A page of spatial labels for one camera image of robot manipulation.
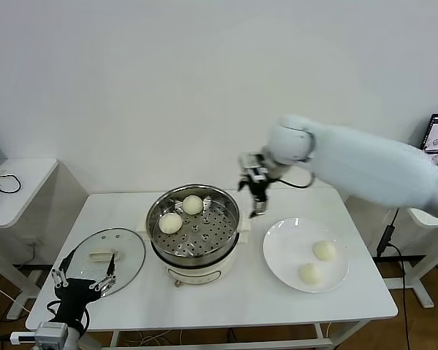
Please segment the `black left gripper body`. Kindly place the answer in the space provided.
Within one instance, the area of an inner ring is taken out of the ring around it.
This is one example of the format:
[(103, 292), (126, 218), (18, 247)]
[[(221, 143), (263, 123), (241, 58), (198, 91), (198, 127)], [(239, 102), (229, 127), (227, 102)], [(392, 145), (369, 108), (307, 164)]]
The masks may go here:
[(101, 297), (101, 292), (90, 288), (90, 285), (95, 283), (94, 280), (70, 278), (67, 282), (66, 287), (56, 289), (56, 297), (60, 301), (56, 319), (58, 321), (80, 321), (86, 306), (97, 301)]

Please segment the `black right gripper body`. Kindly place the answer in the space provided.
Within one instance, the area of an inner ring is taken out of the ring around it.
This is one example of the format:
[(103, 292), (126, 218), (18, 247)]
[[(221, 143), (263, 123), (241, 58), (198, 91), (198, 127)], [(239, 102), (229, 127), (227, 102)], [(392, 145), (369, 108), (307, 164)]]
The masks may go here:
[(268, 201), (266, 191), (273, 181), (274, 180), (271, 179), (267, 174), (258, 177), (247, 175), (248, 188), (252, 197), (254, 198), (254, 201)]

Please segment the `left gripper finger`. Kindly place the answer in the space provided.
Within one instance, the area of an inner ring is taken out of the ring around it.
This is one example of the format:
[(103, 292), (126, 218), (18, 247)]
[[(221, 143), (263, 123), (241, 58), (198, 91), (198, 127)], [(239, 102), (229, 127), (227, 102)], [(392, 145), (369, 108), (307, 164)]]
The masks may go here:
[(105, 292), (109, 290), (116, 282), (115, 276), (115, 253), (112, 253), (107, 267), (105, 277), (89, 286), (89, 289), (93, 289), (96, 292)]
[(69, 282), (66, 278), (66, 272), (68, 271), (74, 253), (75, 250), (70, 251), (70, 253), (64, 259), (62, 259), (58, 268), (53, 268), (51, 270), (50, 275), (53, 279), (55, 288), (67, 287), (69, 285)]

